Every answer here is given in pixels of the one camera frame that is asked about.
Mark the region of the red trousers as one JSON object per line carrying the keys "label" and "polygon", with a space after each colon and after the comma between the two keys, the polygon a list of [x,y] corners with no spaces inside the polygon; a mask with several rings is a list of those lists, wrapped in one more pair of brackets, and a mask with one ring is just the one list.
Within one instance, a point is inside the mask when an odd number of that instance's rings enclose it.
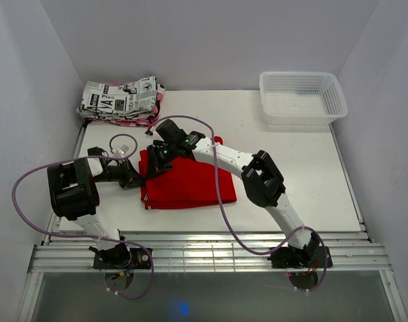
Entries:
{"label": "red trousers", "polygon": [[141,187],[145,209],[190,209],[217,205],[215,167],[176,158],[172,169]]}

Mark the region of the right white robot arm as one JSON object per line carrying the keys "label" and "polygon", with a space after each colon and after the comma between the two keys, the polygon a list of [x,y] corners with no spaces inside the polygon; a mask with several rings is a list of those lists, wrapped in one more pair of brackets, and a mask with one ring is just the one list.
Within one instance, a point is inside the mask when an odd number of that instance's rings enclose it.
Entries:
{"label": "right white robot arm", "polygon": [[164,117],[151,125],[146,133],[160,136],[146,148],[148,177],[154,178],[169,171],[174,159],[184,158],[213,165],[215,182],[219,182],[220,170],[242,181],[248,200],[266,210],[285,235],[276,247],[259,252],[249,248],[230,227],[229,232],[247,252],[269,256],[276,268],[327,265],[329,253],[324,242],[314,229],[304,225],[294,210],[286,194],[284,177],[268,152],[241,152],[217,143],[214,135],[206,136],[197,131],[186,133],[171,117]]}

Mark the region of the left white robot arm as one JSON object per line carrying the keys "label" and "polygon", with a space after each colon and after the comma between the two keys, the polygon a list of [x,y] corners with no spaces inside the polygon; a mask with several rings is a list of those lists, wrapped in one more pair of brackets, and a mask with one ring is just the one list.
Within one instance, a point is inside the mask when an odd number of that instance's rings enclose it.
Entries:
{"label": "left white robot arm", "polygon": [[124,268],[132,261],[125,239],[108,219],[97,214],[98,182],[116,182],[123,190],[140,188],[145,179],[126,159],[129,148],[118,148],[113,160],[102,148],[87,150],[86,158],[47,169],[50,201],[54,213],[81,226],[96,246],[91,249],[104,263]]}

